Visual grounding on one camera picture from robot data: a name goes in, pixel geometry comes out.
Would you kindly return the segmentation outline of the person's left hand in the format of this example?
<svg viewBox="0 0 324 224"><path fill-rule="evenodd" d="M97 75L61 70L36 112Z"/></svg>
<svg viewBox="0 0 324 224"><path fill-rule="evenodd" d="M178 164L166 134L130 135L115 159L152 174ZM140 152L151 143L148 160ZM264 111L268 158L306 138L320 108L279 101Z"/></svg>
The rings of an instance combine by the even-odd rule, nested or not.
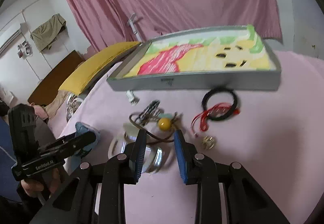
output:
<svg viewBox="0 0 324 224"><path fill-rule="evenodd" d="M44 185L36 180L21 180L20 184L24 189L25 193L29 197L37 197L38 193L44 190ZM59 169L52 170L52 179L49 183L48 190L51 194L54 194L59 185L61 184L61 176Z"/></svg>

